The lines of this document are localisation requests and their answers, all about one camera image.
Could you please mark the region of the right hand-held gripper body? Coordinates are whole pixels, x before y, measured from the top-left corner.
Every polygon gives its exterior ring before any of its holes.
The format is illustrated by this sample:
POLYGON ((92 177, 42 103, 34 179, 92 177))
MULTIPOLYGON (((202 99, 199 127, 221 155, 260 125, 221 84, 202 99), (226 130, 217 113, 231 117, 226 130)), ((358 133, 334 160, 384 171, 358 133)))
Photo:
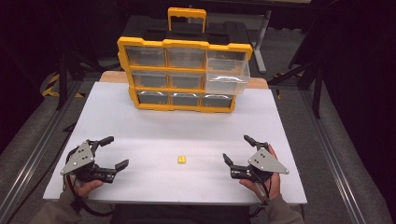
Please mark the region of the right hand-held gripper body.
POLYGON ((288 175, 290 171, 267 149, 258 149, 248 160, 247 166, 230 161, 231 178, 265 182, 273 173, 288 175))

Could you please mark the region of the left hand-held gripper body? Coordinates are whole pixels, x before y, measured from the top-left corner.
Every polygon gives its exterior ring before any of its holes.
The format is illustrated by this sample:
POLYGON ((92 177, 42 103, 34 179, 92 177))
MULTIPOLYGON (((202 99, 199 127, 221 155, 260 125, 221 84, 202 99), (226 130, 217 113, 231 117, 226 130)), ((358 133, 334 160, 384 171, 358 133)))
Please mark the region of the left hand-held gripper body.
POLYGON ((100 180, 112 183, 116 175, 115 169, 101 168, 95 163, 96 150, 92 149, 93 142, 87 139, 72 149, 66 157, 66 163, 60 175, 74 175, 83 182, 100 180))

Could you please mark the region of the clear plastic drawer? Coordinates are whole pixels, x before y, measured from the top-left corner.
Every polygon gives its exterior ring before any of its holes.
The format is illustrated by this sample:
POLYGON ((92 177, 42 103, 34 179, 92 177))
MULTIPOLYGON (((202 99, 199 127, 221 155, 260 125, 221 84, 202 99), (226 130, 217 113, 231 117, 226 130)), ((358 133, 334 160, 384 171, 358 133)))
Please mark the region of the clear plastic drawer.
POLYGON ((249 79, 247 60, 207 59, 206 93, 238 95, 244 91, 249 79))

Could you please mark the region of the yellow and black storage organizer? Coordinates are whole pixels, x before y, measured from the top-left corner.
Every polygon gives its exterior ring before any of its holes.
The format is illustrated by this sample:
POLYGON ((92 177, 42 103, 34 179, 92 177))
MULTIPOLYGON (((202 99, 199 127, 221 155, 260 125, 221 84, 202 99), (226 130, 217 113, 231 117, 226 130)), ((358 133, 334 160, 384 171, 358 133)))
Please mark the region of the yellow and black storage organizer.
POLYGON ((118 48, 139 109, 230 113, 250 79, 245 25, 207 23, 203 9, 170 7, 165 20, 132 16, 118 48))

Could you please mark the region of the person's right hand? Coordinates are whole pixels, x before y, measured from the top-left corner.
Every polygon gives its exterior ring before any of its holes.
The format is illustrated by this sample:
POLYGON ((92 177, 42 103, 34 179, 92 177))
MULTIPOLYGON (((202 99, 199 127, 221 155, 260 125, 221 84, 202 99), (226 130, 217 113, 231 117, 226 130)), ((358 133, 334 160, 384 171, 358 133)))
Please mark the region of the person's right hand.
POLYGON ((262 193, 265 192, 265 188, 263 186, 257 186, 255 183, 247 179, 242 179, 239 183, 254 192, 262 202, 271 201, 281 195, 280 176, 278 173, 273 173, 273 175, 265 182, 265 186, 268 189, 268 192, 265 195, 262 195, 262 193))

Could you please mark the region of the person's left hand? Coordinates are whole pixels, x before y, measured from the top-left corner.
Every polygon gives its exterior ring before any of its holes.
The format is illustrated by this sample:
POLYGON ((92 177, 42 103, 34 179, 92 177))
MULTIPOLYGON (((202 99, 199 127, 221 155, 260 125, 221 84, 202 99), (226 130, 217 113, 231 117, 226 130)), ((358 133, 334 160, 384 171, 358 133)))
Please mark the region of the person's left hand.
POLYGON ((104 185, 103 181, 100 180, 93 180, 90 182, 79 182, 74 186, 74 190, 77 194, 77 196, 83 198, 83 199, 88 199, 90 193, 102 187, 104 185))

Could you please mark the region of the person's dark lap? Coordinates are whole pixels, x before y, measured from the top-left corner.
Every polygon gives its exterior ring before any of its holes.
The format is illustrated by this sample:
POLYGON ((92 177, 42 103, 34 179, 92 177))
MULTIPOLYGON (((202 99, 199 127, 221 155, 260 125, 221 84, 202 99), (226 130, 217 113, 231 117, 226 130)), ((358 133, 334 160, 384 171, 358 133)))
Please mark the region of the person's dark lap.
POLYGON ((111 224, 250 224, 248 206, 118 204, 111 224))

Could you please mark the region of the black metal stand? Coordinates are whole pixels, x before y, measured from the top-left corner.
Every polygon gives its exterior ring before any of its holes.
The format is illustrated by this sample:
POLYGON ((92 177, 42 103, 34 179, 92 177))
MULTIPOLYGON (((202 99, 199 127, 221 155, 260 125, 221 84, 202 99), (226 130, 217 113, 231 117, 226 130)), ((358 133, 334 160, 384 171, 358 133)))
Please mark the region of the black metal stand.
POLYGON ((319 119, 320 118, 319 105, 320 105, 320 96, 321 96, 321 88, 323 81, 323 75, 321 72, 320 63, 312 62, 297 66, 296 68, 291 69, 289 72, 269 80, 268 84, 270 86, 275 86, 289 78, 297 76, 298 74, 302 75, 297 82, 297 88, 300 91, 307 91, 312 83, 315 84, 314 95, 312 100, 312 110, 314 112, 315 117, 319 119))
POLYGON ((89 59, 83 57, 81 54, 73 50, 65 50, 59 57, 59 87, 60 87, 60 98, 58 102, 57 109, 61 110, 66 104, 69 98, 69 93, 67 89, 67 76, 70 76, 73 80, 81 81, 85 77, 85 72, 83 70, 82 64, 85 63, 95 72, 105 72, 106 69, 99 63, 90 61, 89 59))

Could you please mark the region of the yellow and black hazard tape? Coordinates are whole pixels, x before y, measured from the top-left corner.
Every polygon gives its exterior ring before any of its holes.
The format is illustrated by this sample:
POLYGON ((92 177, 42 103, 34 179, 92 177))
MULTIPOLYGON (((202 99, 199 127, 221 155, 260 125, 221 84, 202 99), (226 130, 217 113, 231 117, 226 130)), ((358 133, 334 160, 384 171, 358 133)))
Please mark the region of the yellow and black hazard tape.
POLYGON ((53 90, 53 88, 54 88, 56 82, 59 80, 59 78, 60 78, 59 74, 52 75, 47 86, 42 91, 43 96, 51 96, 51 97, 59 97, 60 96, 59 92, 53 90))

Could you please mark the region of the set of clear drawers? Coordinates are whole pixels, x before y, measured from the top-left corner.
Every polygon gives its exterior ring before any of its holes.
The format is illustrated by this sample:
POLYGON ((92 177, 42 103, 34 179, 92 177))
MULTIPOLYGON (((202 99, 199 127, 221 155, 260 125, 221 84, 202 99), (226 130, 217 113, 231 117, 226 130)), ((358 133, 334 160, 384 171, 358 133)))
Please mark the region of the set of clear drawers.
POLYGON ((231 112, 234 97, 205 92, 205 51, 127 47, 129 94, 140 109, 231 112))

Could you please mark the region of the grey metal desk leg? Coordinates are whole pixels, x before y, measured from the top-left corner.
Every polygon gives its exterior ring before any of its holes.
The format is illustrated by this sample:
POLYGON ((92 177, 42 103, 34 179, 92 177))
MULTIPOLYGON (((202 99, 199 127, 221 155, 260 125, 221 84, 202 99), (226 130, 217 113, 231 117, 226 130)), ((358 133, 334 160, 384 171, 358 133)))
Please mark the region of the grey metal desk leg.
POLYGON ((264 15, 262 16, 262 23, 259 29, 259 34, 258 34, 258 39, 257 41, 254 43, 254 56, 256 59, 256 64, 258 67, 258 70, 261 74, 265 74, 267 72, 265 63, 264 63, 264 59, 262 57, 262 53, 261 53, 261 47, 262 47, 262 42, 265 36, 265 33, 267 31, 268 28, 268 24, 269 21, 271 19, 271 15, 272 15, 272 11, 271 10, 266 10, 264 15))

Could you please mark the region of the aluminium floor rail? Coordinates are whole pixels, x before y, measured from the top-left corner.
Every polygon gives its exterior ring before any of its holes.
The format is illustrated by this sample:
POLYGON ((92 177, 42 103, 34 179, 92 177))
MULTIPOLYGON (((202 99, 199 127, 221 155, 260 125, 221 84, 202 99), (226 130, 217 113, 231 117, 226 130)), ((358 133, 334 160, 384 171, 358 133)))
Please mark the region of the aluminium floor rail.
POLYGON ((321 120, 316 117, 316 114, 312 109, 313 100, 311 99, 310 94, 307 91, 301 91, 300 95, 302 101, 304 102, 304 106, 307 109, 308 115, 313 123, 313 126, 315 127, 315 130, 318 134, 325 159, 332 172, 332 177, 346 206, 346 210, 349 214, 352 224, 367 224, 356 201, 349 181, 347 180, 347 177, 344 173, 344 170, 342 169, 339 160, 336 158, 330 138, 327 135, 321 120))
POLYGON ((46 98, 0 155, 0 224, 11 218, 80 85, 73 81, 66 88, 60 109, 58 98, 46 98))

